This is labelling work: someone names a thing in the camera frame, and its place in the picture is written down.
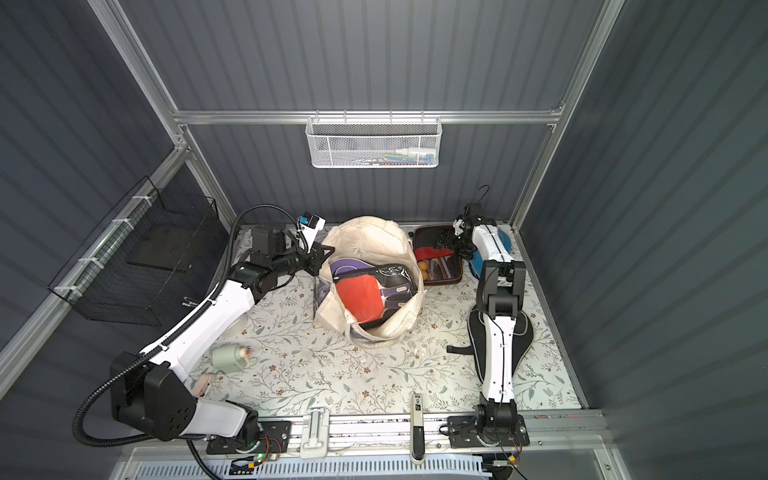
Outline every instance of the table surface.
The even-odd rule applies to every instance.
[[[501,228],[510,233],[507,226]],[[519,259],[511,238],[511,253]],[[250,245],[247,230],[238,243],[238,256]],[[464,267],[460,283],[427,287],[413,331],[385,349],[361,349],[343,335],[315,328],[314,280],[306,273],[296,275],[248,312],[241,333],[214,343],[212,348],[245,346],[253,356],[242,372],[215,375],[206,397],[252,406],[264,417],[302,415],[310,406],[325,406],[340,415],[406,413],[412,392],[425,395],[427,412],[471,411],[480,395],[474,360],[445,352],[447,345],[469,344],[466,318],[478,282],[466,263]],[[531,318],[534,341],[513,379],[518,408],[579,409],[530,278],[523,310]],[[213,371],[209,350],[192,379]]]

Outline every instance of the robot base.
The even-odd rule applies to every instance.
[[[263,438],[264,434],[270,438],[270,453],[281,453],[288,449],[288,441],[290,440],[290,428],[291,422],[260,422],[261,433],[259,437],[261,440],[256,445],[256,448],[252,452],[246,452],[243,450],[243,446],[236,439],[230,439],[227,437],[216,437],[208,442],[208,446],[205,448],[205,452],[208,455],[226,455],[228,453],[237,455],[240,453],[266,453],[266,440]]]
[[[474,416],[457,415],[448,417],[448,433],[452,449],[496,446],[499,442],[502,447],[519,449],[531,444],[531,440],[528,437],[528,429],[525,428],[525,420],[520,415],[518,415],[514,431],[512,429],[494,429],[486,426],[479,436]]]

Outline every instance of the robotic arm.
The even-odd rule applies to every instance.
[[[525,295],[525,265],[504,248],[493,219],[483,215],[481,204],[468,204],[453,223],[455,236],[445,245],[472,260],[475,249],[483,259],[477,289],[478,319],[485,327],[485,376],[477,407],[477,430],[492,426],[513,429],[518,421],[512,340]],[[499,277],[509,286],[499,286]]]
[[[242,215],[232,229],[232,236]],[[184,382],[197,360],[227,327],[265,294],[279,288],[278,277],[301,270],[313,276],[319,274],[334,250],[314,243],[325,220],[304,214],[298,225],[303,249],[295,237],[293,246],[286,248],[285,233],[278,226],[254,228],[250,261],[233,265],[203,302],[168,333],[144,347],[138,356],[119,355],[111,365],[110,381],[91,394],[75,415],[75,438],[90,446],[116,446],[151,438],[167,441],[217,435],[229,438],[236,450],[255,445],[260,437],[255,411],[232,402],[192,396]],[[232,243],[230,237],[227,259],[231,258]],[[96,439],[83,431],[85,413],[106,389],[111,390],[113,418],[145,435]]]

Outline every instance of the white wire basket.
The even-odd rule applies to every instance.
[[[306,122],[312,165],[318,168],[433,168],[440,153],[440,118],[414,121],[385,118],[333,122],[322,116]]]

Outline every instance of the metal wall panel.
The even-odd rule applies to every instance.
[[[0,112],[4,346],[91,229],[173,145],[85,1],[0,2]],[[158,334],[65,318],[0,402],[0,476],[106,478],[119,451],[77,444],[72,416],[115,355]],[[94,434],[127,433],[108,403],[94,410]]]
[[[183,110],[556,108],[599,0],[123,2]]]
[[[0,2],[0,346],[172,144],[86,2]]]
[[[629,2],[522,226],[636,479],[768,475],[766,18]]]
[[[165,135],[158,127],[157,131]],[[200,194],[182,167],[166,190]],[[223,227],[220,234],[226,234]],[[202,260],[218,263],[219,252]],[[202,279],[207,286],[209,279]],[[3,478],[92,478],[109,476],[120,449],[94,449],[77,443],[71,421],[82,400],[109,376],[109,365],[122,352],[136,353],[165,333],[163,327],[94,322],[70,313],[45,347],[0,402],[0,469]],[[88,413],[88,433],[104,438],[128,435],[115,422],[109,401],[99,400]],[[45,462],[39,461],[45,452]]]
[[[546,125],[446,125],[437,168],[322,169],[312,166],[300,125],[190,129],[235,211],[273,202],[329,222],[452,220],[483,184],[491,185],[486,213],[507,219],[548,132]],[[277,215],[266,210],[249,221]]]

